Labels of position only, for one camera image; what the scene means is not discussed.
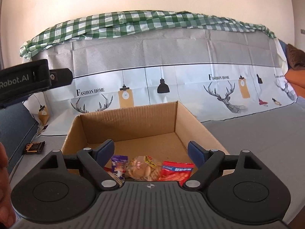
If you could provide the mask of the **person left hand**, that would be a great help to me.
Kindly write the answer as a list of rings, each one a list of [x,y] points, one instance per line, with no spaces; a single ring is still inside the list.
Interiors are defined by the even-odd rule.
[[[8,157],[1,144],[1,223],[10,228],[16,221],[16,215],[11,204],[11,187],[7,171]]]

